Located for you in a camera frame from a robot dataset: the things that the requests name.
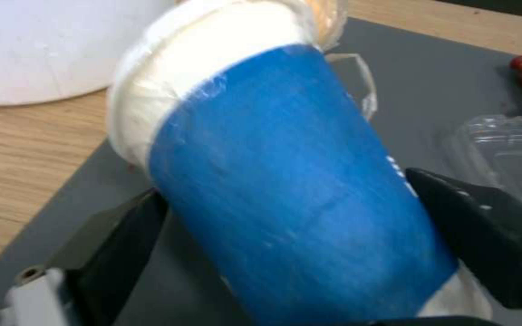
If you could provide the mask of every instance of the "blue paper cup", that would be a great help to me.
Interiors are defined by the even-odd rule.
[[[167,13],[118,74],[112,144],[258,324],[468,312],[458,300],[476,293],[314,45],[310,17],[273,0]]]

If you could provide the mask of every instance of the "white plastic piece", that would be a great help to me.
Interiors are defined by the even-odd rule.
[[[9,300],[17,325],[68,326],[60,303],[56,276],[41,276],[9,290]]]
[[[46,277],[56,291],[60,289],[60,286],[63,285],[64,280],[66,279],[64,271],[59,268],[50,268],[46,270]]]
[[[479,283],[460,262],[458,271],[426,302],[418,317],[472,316],[485,320],[493,317],[493,308]]]
[[[112,146],[145,167],[155,132],[183,97],[213,77],[223,91],[219,72],[290,44],[317,47],[303,0],[183,2],[151,25],[120,64],[108,98]]]

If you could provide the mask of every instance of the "gray table mat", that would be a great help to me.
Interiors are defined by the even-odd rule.
[[[350,19],[335,49],[360,53],[377,83],[372,120],[402,167],[452,175],[445,139],[470,118],[516,115],[522,90],[507,68],[510,54]],[[355,76],[339,70],[342,80]],[[46,262],[92,214],[149,188],[104,142],[0,254],[0,302],[13,277]],[[518,325],[521,314],[495,307],[497,320]],[[118,325],[243,324],[246,318],[178,221],[171,220]]]

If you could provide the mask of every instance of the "plastic wrap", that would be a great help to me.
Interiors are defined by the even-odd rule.
[[[348,0],[300,0],[311,7],[318,29],[318,43],[326,51],[338,44],[348,20]]]
[[[338,73],[354,101],[360,105],[364,118],[370,120],[377,112],[377,91],[372,72],[364,58],[357,53],[330,53],[325,59]]]

